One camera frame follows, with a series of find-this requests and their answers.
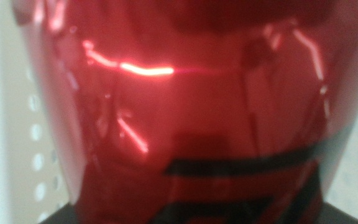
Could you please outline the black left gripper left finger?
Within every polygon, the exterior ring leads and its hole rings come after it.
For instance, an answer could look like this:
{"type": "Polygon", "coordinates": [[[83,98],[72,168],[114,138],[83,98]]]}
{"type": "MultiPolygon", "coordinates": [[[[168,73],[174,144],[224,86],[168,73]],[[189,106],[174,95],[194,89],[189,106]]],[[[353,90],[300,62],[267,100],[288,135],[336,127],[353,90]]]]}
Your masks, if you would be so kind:
{"type": "Polygon", "coordinates": [[[68,203],[41,221],[40,224],[80,224],[80,222],[78,221],[74,207],[68,203]]]}

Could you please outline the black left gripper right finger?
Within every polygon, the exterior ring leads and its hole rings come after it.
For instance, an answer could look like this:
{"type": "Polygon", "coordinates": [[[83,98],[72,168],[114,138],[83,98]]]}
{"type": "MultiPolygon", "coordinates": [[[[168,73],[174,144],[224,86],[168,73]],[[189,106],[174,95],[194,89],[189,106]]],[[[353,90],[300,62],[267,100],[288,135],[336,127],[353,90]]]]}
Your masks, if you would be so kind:
{"type": "Polygon", "coordinates": [[[358,219],[324,202],[316,224],[358,224],[358,219]]]}

